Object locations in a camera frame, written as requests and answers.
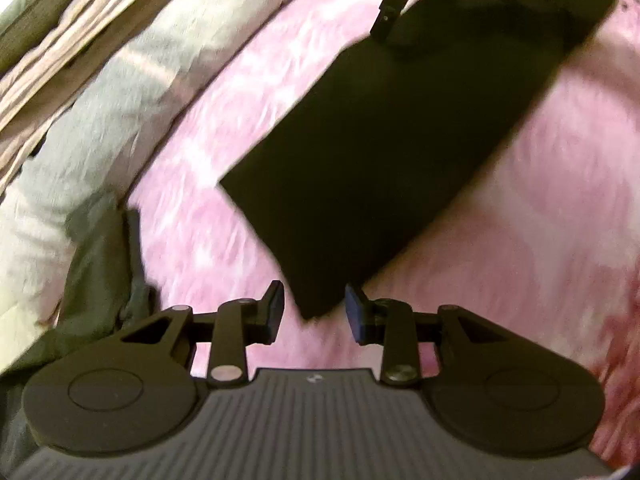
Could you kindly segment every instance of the beige cloth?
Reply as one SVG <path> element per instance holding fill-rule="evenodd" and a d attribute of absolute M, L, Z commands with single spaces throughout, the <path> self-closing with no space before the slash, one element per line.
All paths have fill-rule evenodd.
<path fill-rule="evenodd" d="M 0 195 L 91 77 L 170 0 L 74 0 L 0 80 Z"/>

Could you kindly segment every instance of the green fabric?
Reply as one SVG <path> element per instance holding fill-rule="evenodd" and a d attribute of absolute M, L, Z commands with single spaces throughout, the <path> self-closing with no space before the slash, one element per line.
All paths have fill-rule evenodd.
<path fill-rule="evenodd" d="M 58 24 L 72 0 L 14 0 L 0 14 L 0 76 Z"/>

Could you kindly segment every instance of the pink surface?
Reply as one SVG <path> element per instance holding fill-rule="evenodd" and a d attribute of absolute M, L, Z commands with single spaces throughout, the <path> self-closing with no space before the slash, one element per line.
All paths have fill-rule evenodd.
<path fill-rule="evenodd" d="M 131 197 L 164 306 L 208 312 L 282 277 L 218 181 L 367 33 L 379 2 L 295 0 L 180 122 Z M 511 145 L 367 287 L 423 311 L 460 304 L 589 367 L 607 395 L 592 447 L 613 466 L 640 460 L 639 2 L 619 1 Z M 287 301 L 252 368 L 379 366 L 342 313 L 305 326 Z M 428 352 L 423 364 L 434 372 Z"/>

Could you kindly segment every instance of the ribbed gray surface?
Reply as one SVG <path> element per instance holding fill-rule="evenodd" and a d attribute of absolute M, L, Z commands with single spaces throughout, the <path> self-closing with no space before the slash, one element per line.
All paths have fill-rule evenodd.
<path fill-rule="evenodd" d="M 417 393 L 383 388 L 368 370 L 262 370 L 245 388 L 211 394 L 182 433 L 154 449 L 100 460 L 45 449 L 11 480 L 575 480 L 608 472 L 587 450 L 535 461 L 475 450 L 446 433 Z"/>

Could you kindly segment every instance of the black fabric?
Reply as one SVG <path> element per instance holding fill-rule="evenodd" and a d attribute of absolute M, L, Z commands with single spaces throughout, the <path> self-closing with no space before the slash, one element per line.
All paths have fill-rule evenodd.
<path fill-rule="evenodd" d="M 305 319 L 418 235 L 614 0 L 420 0 L 343 50 L 222 179 Z"/>
<path fill-rule="evenodd" d="M 120 211 L 115 196 L 101 192 L 72 215 L 66 230 L 77 249 L 58 323 L 0 377 L 0 474 L 6 476 L 38 449 L 21 407 L 29 378 L 153 310 L 140 257 L 137 211 Z"/>

